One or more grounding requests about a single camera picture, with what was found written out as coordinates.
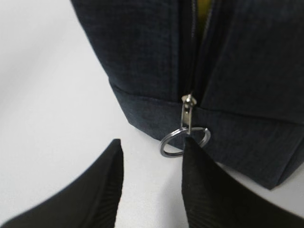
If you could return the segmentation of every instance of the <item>black ribbed material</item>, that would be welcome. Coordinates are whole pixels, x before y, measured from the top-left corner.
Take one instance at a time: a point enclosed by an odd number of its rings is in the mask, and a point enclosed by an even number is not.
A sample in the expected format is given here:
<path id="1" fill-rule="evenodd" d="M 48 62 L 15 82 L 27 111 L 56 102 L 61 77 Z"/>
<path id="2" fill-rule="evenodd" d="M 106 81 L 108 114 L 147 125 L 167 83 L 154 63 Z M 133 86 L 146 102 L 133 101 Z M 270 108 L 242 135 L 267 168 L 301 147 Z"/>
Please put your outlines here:
<path id="1" fill-rule="evenodd" d="M 304 220 L 226 174 L 192 138 L 185 142 L 182 194 L 190 228 L 302 228 Z"/>
<path id="2" fill-rule="evenodd" d="M 124 158 L 113 140 L 79 178 L 2 228 L 113 228 L 122 194 Z"/>

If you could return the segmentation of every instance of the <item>key ring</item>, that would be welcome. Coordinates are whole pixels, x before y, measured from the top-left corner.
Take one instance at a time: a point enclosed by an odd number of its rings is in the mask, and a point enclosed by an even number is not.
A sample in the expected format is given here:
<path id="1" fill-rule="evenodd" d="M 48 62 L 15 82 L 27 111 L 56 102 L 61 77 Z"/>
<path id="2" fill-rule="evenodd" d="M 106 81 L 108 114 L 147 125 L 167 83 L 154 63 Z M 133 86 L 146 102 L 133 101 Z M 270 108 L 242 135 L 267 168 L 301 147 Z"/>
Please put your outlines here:
<path id="1" fill-rule="evenodd" d="M 164 150 L 165 145 L 171 141 L 172 139 L 176 138 L 177 136 L 186 133 L 187 135 L 191 135 L 192 131 L 203 131 L 204 137 L 202 140 L 199 142 L 199 146 L 203 147 L 204 145 L 207 144 L 209 139 L 211 138 L 211 133 L 208 128 L 205 127 L 192 127 L 192 109 L 196 105 L 197 101 L 195 98 L 192 96 L 192 94 L 188 94 L 183 96 L 182 98 L 183 105 L 182 105 L 182 111 L 181 111 L 181 120 L 180 120 L 180 128 L 175 130 L 174 132 L 169 133 L 166 135 L 160 145 L 160 152 L 162 156 L 168 157 L 168 158 L 174 158 L 174 157 L 179 157 L 183 155 L 183 151 L 180 151 L 178 153 L 170 153 L 166 152 Z"/>
<path id="2" fill-rule="evenodd" d="M 177 129 L 174 132 L 171 132 L 170 134 L 166 135 L 162 139 L 161 146 L 160 146 L 160 151 L 161 151 L 162 156 L 167 157 L 167 158 L 175 158 L 175 157 L 182 156 L 184 154 L 183 151 L 180 151 L 178 153 L 170 153 L 170 152 L 166 152 L 164 150 L 164 148 L 165 148 L 165 145 L 169 141 L 171 141 L 172 139 L 176 138 L 180 134 L 187 133 L 188 130 L 189 130 L 188 127 L 183 127 L 183 128 Z M 210 131 L 209 131 L 208 128 L 204 128 L 204 127 L 192 127 L 191 130 L 192 131 L 203 131 L 205 133 L 204 137 L 199 142 L 199 146 L 200 147 L 203 147 L 204 145 L 206 145 L 208 143 L 209 139 L 211 138 L 211 133 L 210 133 Z"/>

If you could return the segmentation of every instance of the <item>white surface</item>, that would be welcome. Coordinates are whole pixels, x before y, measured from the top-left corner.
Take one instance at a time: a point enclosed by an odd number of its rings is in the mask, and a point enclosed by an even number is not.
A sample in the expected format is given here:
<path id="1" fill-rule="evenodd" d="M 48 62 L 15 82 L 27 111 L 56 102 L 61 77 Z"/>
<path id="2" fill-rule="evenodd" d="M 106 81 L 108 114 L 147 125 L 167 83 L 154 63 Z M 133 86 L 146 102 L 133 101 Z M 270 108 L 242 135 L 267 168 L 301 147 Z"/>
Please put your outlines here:
<path id="1" fill-rule="evenodd" d="M 0 224 L 79 176 L 113 138 L 122 139 L 123 195 L 117 228 L 184 228 L 181 158 L 130 126 L 69 1 L 0 2 Z M 268 191 L 304 216 L 304 166 Z"/>

